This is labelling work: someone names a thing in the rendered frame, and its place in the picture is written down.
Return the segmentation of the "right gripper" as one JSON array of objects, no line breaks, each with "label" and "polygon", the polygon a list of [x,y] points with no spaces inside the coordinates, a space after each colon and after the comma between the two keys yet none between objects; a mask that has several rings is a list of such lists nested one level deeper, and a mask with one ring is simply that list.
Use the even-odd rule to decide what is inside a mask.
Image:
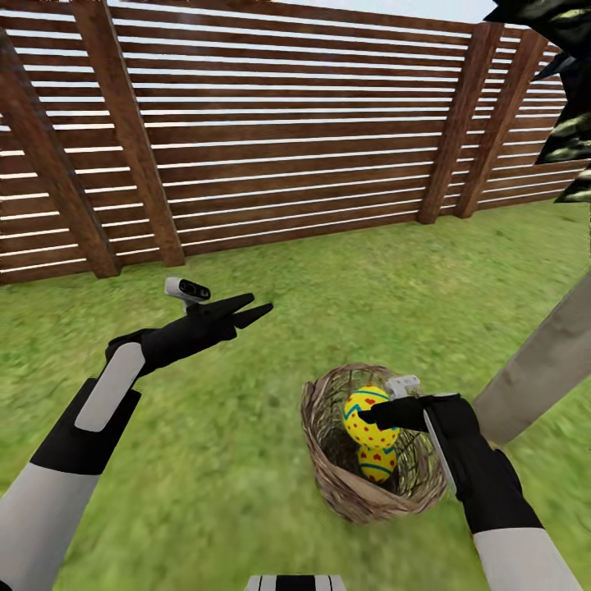
[{"label": "right gripper", "polygon": [[409,402],[413,400],[417,401],[417,396],[409,394],[406,398],[377,403],[370,410],[359,411],[359,418],[368,424],[376,423],[378,429],[400,428],[402,431],[410,430],[412,433],[420,434],[423,429],[420,431],[419,428],[412,427],[405,413]]}]

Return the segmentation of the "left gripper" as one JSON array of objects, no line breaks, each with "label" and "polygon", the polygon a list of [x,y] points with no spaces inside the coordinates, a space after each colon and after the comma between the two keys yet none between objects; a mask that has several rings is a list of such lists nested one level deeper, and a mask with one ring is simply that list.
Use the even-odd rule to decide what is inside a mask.
[{"label": "left gripper", "polygon": [[237,313],[252,301],[254,295],[245,293],[210,305],[201,303],[187,307],[184,318],[165,326],[165,345],[178,359],[184,359],[220,341],[235,339],[236,328],[245,329],[273,309],[273,305],[265,305]]}]

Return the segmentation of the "wicker basket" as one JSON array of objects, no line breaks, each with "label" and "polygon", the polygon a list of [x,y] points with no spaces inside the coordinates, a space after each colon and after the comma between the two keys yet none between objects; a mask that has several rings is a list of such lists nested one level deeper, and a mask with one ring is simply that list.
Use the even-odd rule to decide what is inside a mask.
[{"label": "wicker basket", "polygon": [[[306,401],[300,401],[301,424],[305,427],[303,432],[314,482],[323,502],[347,523],[357,526],[375,525],[380,521],[393,520],[395,516],[422,515],[431,510],[441,501],[449,482],[436,449],[431,450],[428,443],[422,445],[419,436],[413,440],[416,460],[410,465],[410,471],[416,476],[415,482],[404,490],[401,490],[403,478],[399,478],[397,466],[390,476],[389,490],[384,487],[385,482],[372,483],[363,476],[363,472],[358,470],[357,474],[354,467],[349,470],[342,467],[342,461],[335,456],[328,458],[325,453],[328,440],[339,433],[346,436],[347,432],[343,424],[334,423],[333,412],[325,415],[327,403],[333,402],[341,392],[336,387],[336,377],[343,377],[348,372],[379,373],[387,378],[403,376],[383,365],[347,362],[337,365],[314,383],[306,382],[301,388],[302,396],[308,397]],[[420,386],[413,393],[418,398],[427,396]],[[432,457],[433,466],[430,466]]]}]

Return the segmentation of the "easter egg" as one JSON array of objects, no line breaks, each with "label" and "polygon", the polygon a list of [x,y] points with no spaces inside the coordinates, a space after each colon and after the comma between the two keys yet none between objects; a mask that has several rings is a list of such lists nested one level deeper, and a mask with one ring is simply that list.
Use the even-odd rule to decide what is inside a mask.
[{"label": "easter egg", "polygon": [[385,447],[384,449],[372,449],[362,447],[361,444],[352,441],[346,444],[345,449],[347,451],[349,450],[347,452],[348,457],[346,460],[346,464],[349,468],[351,466],[354,467],[357,474],[358,470],[363,472],[363,476],[366,476],[370,481],[372,480],[372,483],[389,481],[396,466],[397,471],[399,472],[399,478],[403,478],[399,452],[400,448],[398,447],[397,442],[394,442],[390,447]]},{"label": "easter egg", "polygon": [[400,428],[378,429],[376,423],[368,424],[359,418],[359,411],[370,410],[377,403],[390,401],[389,394],[382,388],[369,384],[356,388],[346,399],[342,407],[341,420],[346,429],[346,436],[362,447],[384,449],[399,440]]}]

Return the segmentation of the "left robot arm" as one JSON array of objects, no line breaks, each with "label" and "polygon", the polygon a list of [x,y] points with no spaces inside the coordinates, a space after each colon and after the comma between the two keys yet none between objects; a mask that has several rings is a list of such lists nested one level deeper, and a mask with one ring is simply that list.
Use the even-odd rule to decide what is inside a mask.
[{"label": "left robot arm", "polygon": [[237,311],[252,293],[206,305],[211,292],[168,277],[184,318],[108,342],[99,378],[88,378],[0,499],[0,591],[52,591],[101,474],[140,399],[138,377],[237,337],[273,309]]}]

